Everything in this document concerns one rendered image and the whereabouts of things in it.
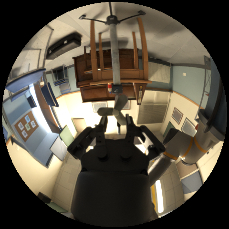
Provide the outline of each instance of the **tiled ceiling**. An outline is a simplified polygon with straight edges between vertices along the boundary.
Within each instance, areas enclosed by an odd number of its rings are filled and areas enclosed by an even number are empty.
[[[146,6],[127,2],[112,2],[113,15],[116,15],[118,20],[136,15],[140,10],[146,13],[146,15],[140,17],[145,29],[149,57],[158,58],[172,64],[204,64],[203,56],[210,57],[208,51],[198,38],[172,17]],[[50,47],[73,32],[78,33],[82,37],[82,45],[59,56],[55,60],[46,60],[45,68],[47,71],[51,68],[54,69],[62,66],[63,63],[67,66],[73,64],[72,57],[82,55],[84,46],[87,47],[87,52],[89,52],[90,21],[79,20],[79,17],[83,14],[87,18],[106,21],[107,16],[110,15],[108,2],[83,6],[53,19],[29,41],[20,53],[13,66],[13,69],[16,70],[14,71],[14,76],[15,74],[19,75],[27,72],[28,64],[30,64],[30,70],[37,68],[39,49],[42,49],[39,64],[39,67],[42,67],[44,50],[51,29],[54,31],[50,40]],[[141,56],[141,40],[137,17],[130,18],[117,25],[119,48],[133,48],[133,31],[136,34],[138,54]],[[100,32],[102,33],[103,49],[109,49],[109,27],[104,23],[95,21],[96,43],[98,43],[98,33]]]

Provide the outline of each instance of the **wooden desk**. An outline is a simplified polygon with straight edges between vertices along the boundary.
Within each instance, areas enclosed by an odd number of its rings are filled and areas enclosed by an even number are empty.
[[[133,49],[119,49],[120,80],[123,85],[123,94],[128,99],[137,101],[141,105],[148,80],[148,53],[146,36],[141,18],[137,18],[141,43],[143,69],[139,69],[138,48],[136,46],[135,32],[133,35]],[[91,21],[91,50],[84,54],[73,57],[76,87],[80,88],[82,101],[114,100],[115,95],[109,94],[108,83],[113,83],[111,50],[102,49],[102,34],[99,34],[99,51],[96,51],[94,21]]]

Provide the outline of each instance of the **picture frame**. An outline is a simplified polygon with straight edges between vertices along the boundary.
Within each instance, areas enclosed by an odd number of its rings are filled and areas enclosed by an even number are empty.
[[[92,108],[95,113],[98,112],[98,109],[101,107],[108,107],[107,101],[101,101],[101,102],[92,102]]]
[[[128,100],[128,102],[124,106],[123,110],[130,110],[130,100]]]
[[[178,123],[178,125],[180,124],[182,117],[183,114],[174,107],[172,118]]]
[[[185,121],[184,121],[184,123],[183,123],[183,125],[181,127],[181,130],[185,134],[187,134],[189,136],[192,136],[192,137],[194,137],[196,132],[197,132],[197,130],[195,129],[194,124],[187,118],[185,119]]]

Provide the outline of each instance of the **gray pole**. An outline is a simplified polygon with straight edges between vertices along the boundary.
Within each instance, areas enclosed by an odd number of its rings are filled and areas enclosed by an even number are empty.
[[[118,51],[118,39],[116,24],[110,24],[110,38],[111,38],[111,58],[113,69],[113,83],[114,85],[120,85],[120,64],[119,64],[119,51]]]

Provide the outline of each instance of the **bulletin board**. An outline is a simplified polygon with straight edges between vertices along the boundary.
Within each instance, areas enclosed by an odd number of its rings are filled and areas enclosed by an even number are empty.
[[[29,111],[14,126],[24,142],[26,142],[32,133],[38,128],[38,124],[32,111]]]

